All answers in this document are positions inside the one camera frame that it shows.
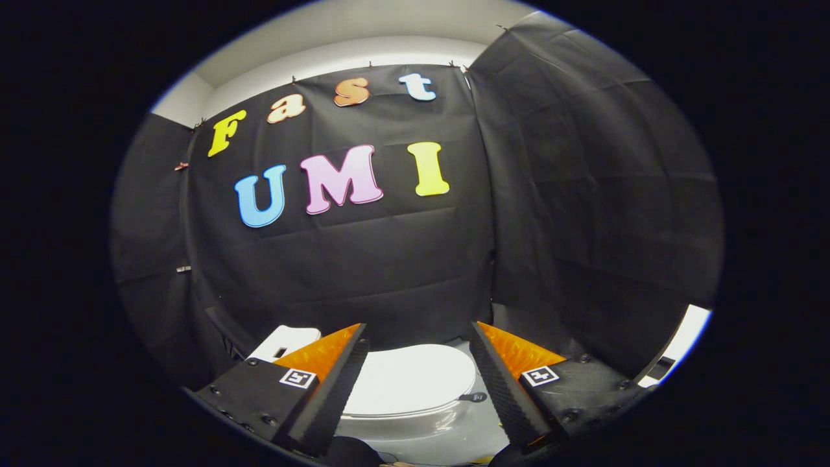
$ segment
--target letter u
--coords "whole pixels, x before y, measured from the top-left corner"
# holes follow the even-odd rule
[[[262,174],[271,188],[271,206],[264,211],[256,208],[256,194],[254,193],[254,185],[258,180],[256,175],[245,177],[233,186],[239,197],[239,214],[245,225],[254,228],[265,227],[280,217],[282,209],[286,206],[286,197],[282,189],[282,174],[285,171],[284,165],[275,165]]]

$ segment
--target black bracket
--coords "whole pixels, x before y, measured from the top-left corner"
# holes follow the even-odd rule
[[[251,358],[196,395],[242,428],[275,442],[291,428],[319,384],[314,373]]]

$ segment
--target toilet seat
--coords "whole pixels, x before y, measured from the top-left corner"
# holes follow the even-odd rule
[[[371,351],[354,383],[343,416],[410,418],[458,404],[476,382],[472,359],[454,347],[422,344]]]

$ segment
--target toilet bowl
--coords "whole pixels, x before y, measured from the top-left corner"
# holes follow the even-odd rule
[[[371,351],[340,417],[339,435],[402,440],[450,430],[476,382],[472,359],[454,347],[422,344]]]

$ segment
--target white wall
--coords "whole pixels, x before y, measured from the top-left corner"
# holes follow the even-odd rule
[[[207,99],[203,114],[210,118],[249,97],[297,80],[333,71],[380,65],[427,63],[470,65],[485,44],[441,37],[369,37],[316,47],[282,57],[238,76],[219,86]]]
[[[188,73],[167,94],[162,96],[151,112],[182,125],[193,127],[203,117],[205,103],[213,88],[195,73]]]
[[[188,73],[151,110],[154,114],[194,126],[249,97],[297,80],[333,71],[368,66],[426,63],[469,66],[485,44],[443,37],[368,37],[316,47],[259,66],[213,89]]]

